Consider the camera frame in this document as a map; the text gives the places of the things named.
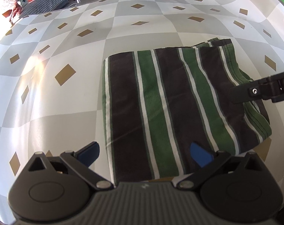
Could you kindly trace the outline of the checkered diamond pattern tablecloth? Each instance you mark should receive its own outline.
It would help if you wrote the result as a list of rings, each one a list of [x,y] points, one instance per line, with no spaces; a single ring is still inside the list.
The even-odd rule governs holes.
[[[279,0],[81,0],[19,20],[0,39],[0,221],[8,192],[36,151],[48,156],[97,141],[91,168],[110,177],[102,116],[102,62],[132,50],[232,40],[251,78],[284,71]]]

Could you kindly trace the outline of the checkered fabric sofa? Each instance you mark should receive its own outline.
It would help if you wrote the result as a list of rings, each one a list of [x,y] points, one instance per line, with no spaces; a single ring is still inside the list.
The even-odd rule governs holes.
[[[34,0],[22,8],[19,18],[59,10],[67,5],[68,2],[68,0]]]

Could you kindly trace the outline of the green brown striped shirt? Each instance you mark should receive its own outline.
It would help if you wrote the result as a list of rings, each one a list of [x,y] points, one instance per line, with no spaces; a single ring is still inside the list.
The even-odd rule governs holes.
[[[271,136],[261,100],[234,104],[251,82],[230,39],[111,55],[103,62],[103,121],[111,180],[148,181],[199,168],[190,146],[232,155]]]

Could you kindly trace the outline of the red knitted cloth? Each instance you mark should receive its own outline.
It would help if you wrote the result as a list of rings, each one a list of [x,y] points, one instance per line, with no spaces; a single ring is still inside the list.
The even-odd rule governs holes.
[[[19,20],[22,12],[17,0],[0,0],[0,17],[5,18],[11,24]]]

